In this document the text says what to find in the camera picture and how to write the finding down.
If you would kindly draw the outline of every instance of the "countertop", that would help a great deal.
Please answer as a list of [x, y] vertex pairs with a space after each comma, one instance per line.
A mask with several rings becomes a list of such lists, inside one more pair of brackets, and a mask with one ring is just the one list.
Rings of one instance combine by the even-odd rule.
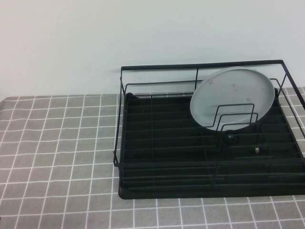
[[[296, 95], [286, 92], [305, 124]], [[28, 96], [1, 102], [1, 229], [305, 229], [305, 196], [121, 199], [112, 164], [118, 98]], [[280, 102], [305, 152], [283, 97]]]

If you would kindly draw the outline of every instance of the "plate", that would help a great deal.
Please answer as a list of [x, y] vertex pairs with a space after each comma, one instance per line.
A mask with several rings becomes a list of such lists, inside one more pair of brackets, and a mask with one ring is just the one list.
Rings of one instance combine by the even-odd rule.
[[226, 68], [197, 87], [191, 99], [191, 114], [210, 130], [238, 130], [263, 117], [272, 106], [274, 94], [264, 74], [245, 67]]

